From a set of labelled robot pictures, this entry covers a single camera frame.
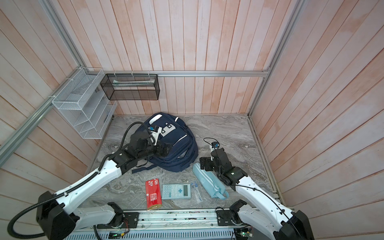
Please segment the light blue pencil case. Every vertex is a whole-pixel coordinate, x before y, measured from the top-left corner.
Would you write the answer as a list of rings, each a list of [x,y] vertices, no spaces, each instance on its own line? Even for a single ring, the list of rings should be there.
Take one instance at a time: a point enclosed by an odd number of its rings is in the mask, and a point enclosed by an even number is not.
[[[229,197],[226,186],[213,172],[202,170],[200,163],[195,163],[193,165],[193,173],[211,198],[226,200]]]

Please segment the navy blue student backpack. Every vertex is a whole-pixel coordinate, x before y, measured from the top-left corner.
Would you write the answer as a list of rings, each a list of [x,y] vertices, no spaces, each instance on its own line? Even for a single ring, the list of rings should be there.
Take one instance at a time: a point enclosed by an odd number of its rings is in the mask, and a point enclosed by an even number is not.
[[[181,118],[159,112],[145,120],[144,124],[148,127],[161,127],[158,140],[172,147],[167,156],[152,156],[149,159],[151,166],[134,169],[133,174],[155,167],[177,173],[185,170],[195,161],[199,154],[196,138]]]

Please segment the clear pen pack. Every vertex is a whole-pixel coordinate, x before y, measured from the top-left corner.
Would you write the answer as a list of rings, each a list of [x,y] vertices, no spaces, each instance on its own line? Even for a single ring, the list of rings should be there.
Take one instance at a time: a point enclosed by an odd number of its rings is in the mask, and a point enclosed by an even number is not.
[[[195,196],[195,199],[196,199],[197,203],[202,203],[203,202],[203,198],[202,198],[202,195],[200,193],[197,181],[194,181],[194,182],[191,183],[191,190],[193,192],[193,195]]]

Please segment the red booklet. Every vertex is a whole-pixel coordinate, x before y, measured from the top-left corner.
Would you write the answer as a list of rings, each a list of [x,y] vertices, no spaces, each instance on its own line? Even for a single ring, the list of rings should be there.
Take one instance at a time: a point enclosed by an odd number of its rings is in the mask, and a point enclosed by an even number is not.
[[[147,210],[154,210],[162,207],[162,197],[159,179],[148,180],[145,183]]]

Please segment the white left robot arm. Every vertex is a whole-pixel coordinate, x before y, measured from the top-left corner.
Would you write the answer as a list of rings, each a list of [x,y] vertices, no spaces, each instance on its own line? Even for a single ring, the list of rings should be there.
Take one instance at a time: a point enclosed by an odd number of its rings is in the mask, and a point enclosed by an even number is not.
[[[124,211],[114,202],[102,207],[81,209],[79,206],[92,194],[109,182],[135,168],[139,161],[153,156],[167,156],[172,146],[162,143],[159,136],[162,128],[150,127],[136,132],[130,142],[121,142],[118,150],[106,155],[97,169],[54,194],[45,192],[38,203],[16,214],[8,223],[8,234],[17,239],[47,237],[50,240],[63,240],[73,231],[97,225],[110,225],[119,228],[125,223]],[[43,230],[41,234],[20,234],[14,225],[22,216],[36,210],[36,221]]]

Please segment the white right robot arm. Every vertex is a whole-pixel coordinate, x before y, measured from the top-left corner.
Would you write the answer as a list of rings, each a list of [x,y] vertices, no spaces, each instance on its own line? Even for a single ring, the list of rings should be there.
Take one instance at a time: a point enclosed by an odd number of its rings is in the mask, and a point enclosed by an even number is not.
[[[254,227],[271,240],[313,240],[309,218],[302,211],[293,211],[262,190],[241,168],[234,167],[218,142],[211,143],[211,156],[201,157],[200,166],[205,172],[215,172],[218,179],[247,202],[237,201],[230,207],[233,222]]]

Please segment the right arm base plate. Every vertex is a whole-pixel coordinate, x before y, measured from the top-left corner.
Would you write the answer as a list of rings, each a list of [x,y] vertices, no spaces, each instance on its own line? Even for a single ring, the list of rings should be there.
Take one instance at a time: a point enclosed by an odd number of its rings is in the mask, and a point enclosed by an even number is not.
[[[232,210],[217,208],[215,213],[217,215],[217,222],[219,226],[237,226],[242,224],[238,215]]]

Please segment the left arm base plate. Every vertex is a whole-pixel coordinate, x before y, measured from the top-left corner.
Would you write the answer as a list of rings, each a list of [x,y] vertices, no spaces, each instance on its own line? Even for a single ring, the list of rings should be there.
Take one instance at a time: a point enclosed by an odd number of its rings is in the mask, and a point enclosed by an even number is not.
[[[109,224],[97,225],[97,229],[134,229],[138,225],[139,212],[116,214]]]

